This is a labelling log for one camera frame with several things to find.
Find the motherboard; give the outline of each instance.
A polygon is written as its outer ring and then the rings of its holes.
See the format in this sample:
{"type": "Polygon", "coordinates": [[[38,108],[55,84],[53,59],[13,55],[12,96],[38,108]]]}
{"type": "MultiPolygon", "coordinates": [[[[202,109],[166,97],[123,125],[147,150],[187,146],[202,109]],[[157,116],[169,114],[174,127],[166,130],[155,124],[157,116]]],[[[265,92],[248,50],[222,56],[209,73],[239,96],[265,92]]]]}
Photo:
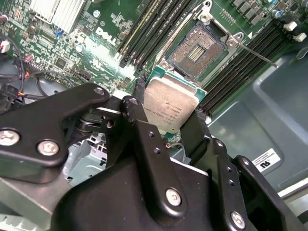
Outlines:
{"type": "MultiPolygon", "coordinates": [[[[2,33],[14,39],[33,70],[52,70],[76,84],[93,82],[111,93],[122,90],[131,94],[138,78],[154,77],[161,83],[162,76],[153,73],[162,68],[165,77],[183,80],[172,86],[177,92],[189,95],[183,90],[187,84],[203,91],[203,98],[195,101],[210,115],[265,68],[275,66],[275,60],[294,43],[306,38],[308,3],[3,0],[0,12],[2,33]]],[[[65,79],[56,80],[69,86],[65,79]]],[[[159,92],[161,100],[168,101],[170,88],[166,89],[165,93],[152,88],[148,92],[152,96],[159,92]]],[[[169,116],[167,108],[168,103],[163,109],[160,106],[169,116]]]]}

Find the cable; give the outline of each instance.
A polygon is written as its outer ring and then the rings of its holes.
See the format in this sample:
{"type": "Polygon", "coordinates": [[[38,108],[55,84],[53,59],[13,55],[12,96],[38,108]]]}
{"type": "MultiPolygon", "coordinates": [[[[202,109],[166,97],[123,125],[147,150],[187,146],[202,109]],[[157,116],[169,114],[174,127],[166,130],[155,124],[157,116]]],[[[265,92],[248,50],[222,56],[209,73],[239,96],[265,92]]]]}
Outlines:
{"type": "Polygon", "coordinates": [[[173,144],[170,145],[170,147],[176,147],[176,146],[180,146],[183,149],[182,163],[184,163],[184,160],[185,160],[185,157],[186,157],[184,145],[182,143],[173,143],[173,144]]]}
{"type": "MultiPolygon", "coordinates": [[[[70,85],[72,85],[72,87],[75,86],[75,84],[68,78],[66,77],[65,75],[59,73],[59,72],[56,72],[56,71],[50,71],[50,70],[43,70],[43,71],[36,71],[36,72],[32,72],[29,77],[34,77],[36,75],[41,75],[41,74],[56,74],[58,76],[61,76],[63,79],[65,79],[70,85]]],[[[43,88],[41,87],[40,85],[40,81],[39,81],[39,77],[36,77],[36,86],[39,90],[39,92],[42,94],[42,96],[48,96],[46,94],[46,92],[43,90],[43,88]]]]}
{"type": "Polygon", "coordinates": [[[10,37],[6,36],[5,34],[0,34],[1,38],[5,38],[6,40],[8,40],[15,48],[15,51],[17,53],[17,56],[19,58],[20,61],[20,68],[18,69],[18,72],[20,72],[20,74],[14,76],[13,79],[16,79],[15,81],[17,81],[19,79],[19,75],[21,76],[21,85],[19,88],[20,92],[24,92],[24,87],[25,87],[25,67],[24,67],[24,62],[23,62],[23,57],[21,55],[21,51],[18,48],[17,44],[14,42],[13,39],[11,39],[10,37]]]}
{"type": "MultiPolygon", "coordinates": [[[[13,39],[6,36],[5,34],[0,34],[0,37],[5,38],[6,40],[8,40],[14,46],[15,52],[17,53],[17,56],[18,56],[19,61],[20,61],[20,68],[17,68],[18,73],[19,73],[18,75],[13,76],[13,77],[9,77],[9,78],[6,78],[5,75],[2,75],[2,78],[5,78],[7,83],[11,83],[11,82],[15,82],[15,81],[19,80],[19,78],[21,77],[21,85],[19,87],[19,91],[24,92],[24,88],[25,88],[25,67],[24,67],[24,62],[23,62],[23,57],[21,55],[21,51],[20,51],[20,49],[18,48],[17,44],[14,42],[13,39]]],[[[22,101],[23,101],[23,104],[25,104],[25,98],[23,96],[22,96],[22,101]]]]}
{"type": "Polygon", "coordinates": [[[35,83],[36,83],[36,86],[37,86],[39,92],[41,93],[41,95],[42,95],[42,96],[48,96],[48,95],[44,92],[44,90],[43,90],[43,88],[42,88],[42,86],[41,86],[41,84],[40,84],[39,76],[36,77],[35,83]]]}

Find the label sticker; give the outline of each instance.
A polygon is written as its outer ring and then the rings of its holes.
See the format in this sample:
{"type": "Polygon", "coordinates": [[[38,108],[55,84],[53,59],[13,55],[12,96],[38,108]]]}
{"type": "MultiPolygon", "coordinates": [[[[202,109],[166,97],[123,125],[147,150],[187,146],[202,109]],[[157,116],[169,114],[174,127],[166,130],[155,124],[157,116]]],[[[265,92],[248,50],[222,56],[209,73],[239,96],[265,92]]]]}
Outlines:
{"type": "Polygon", "coordinates": [[[260,172],[268,169],[273,166],[277,162],[279,162],[281,158],[277,155],[274,149],[269,149],[267,152],[259,156],[257,159],[253,160],[252,163],[257,167],[260,172]]]}

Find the white connector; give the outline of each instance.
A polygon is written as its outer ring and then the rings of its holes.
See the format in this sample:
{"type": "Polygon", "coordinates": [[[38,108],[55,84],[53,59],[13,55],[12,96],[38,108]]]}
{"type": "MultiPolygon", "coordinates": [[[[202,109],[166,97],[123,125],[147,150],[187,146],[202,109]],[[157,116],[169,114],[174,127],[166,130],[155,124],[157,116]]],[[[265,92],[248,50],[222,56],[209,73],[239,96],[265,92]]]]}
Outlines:
{"type": "Polygon", "coordinates": [[[0,53],[6,53],[10,50],[11,45],[8,41],[2,41],[2,43],[0,44],[0,47],[2,47],[0,53]]]}
{"type": "Polygon", "coordinates": [[[306,33],[300,33],[299,35],[297,36],[293,36],[293,39],[296,41],[296,42],[302,42],[304,41],[304,39],[307,37],[306,33]]]}
{"type": "Polygon", "coordinates": [[[293,22],[290,22],[289,24],[285,24],[283,27],[287,31],[293,31],[295,27],[297,27],[297,23],[293,21],[293,22]]]}

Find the silver screw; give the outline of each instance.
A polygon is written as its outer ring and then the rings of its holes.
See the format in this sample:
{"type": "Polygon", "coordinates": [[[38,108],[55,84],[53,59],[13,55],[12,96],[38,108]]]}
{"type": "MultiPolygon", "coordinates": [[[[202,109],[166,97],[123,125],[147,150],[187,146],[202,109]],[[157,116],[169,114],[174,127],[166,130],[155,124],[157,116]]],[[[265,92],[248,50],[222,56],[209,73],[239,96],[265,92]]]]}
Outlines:
{"type": "Polygon", "coordinates": [[[169,66],[169,64],[168,64],[167,62],[163,62],[163,63],[162,63],[162,68],[165,69],[165,68],[167,68],[168,66],[169,66]]]}
{"type": "Polygon", "coordinates": [[[101,12],[98,10],[93,11],[94,18],[99,18],[101,16],[101,12]]]}
{"type": "Polygon", "coordinates": [[[173,206],[179,206],[182,202],[180,194],[174,189],[167,189],[166,197],[169,203],[173,206]]]}
{"type": "Polygon", "coordinates": [[[135,105],[138,105],[138,101],[135,98],[130,98],[129,101],[135,105]]]}
{"type": "Polygon", "coordinates": [[[20,139],[17,132],[12,130],[0,131],[0,145],[11,146],[16,144],[20,139]]]}
{"type": "Polygon", "coordinates": [[[244,164],[249,165],[249,162],[243,158],[244,164]]]}
{"type": "Polygon", "coordinates": [[[99,95],[104,95],[104,94],[105,94],[105,92],[104,92],[103,89],[101,89],[101,88],[96,88],[96,89],[94,89],[94,92],[97,93],[97,94],[99,94],[99,95]]]}
{"type": "Polygon", "coordinates": [[[59,152],[59,146],[53,141],[42,141],[38,144],[38,152],[42,155],[55,155],[59,152]]]}
{"type": "Polygon", "coordinates": [[[203,23],[205,23],[206,21],[207,21],[207,15],[202,15],[201,17],[200,17],[200,20],[201,20],[201,22],[203,22],[203,23]]]}
{"type": "Polygon", "coordinates": [[[231,212],[231,218],[234,222],[234,224],[240,228],[240,229],[245,229],[245,222],[244,219],[242,218],[242,216],[238,213],[238,212],[231,212]]]}

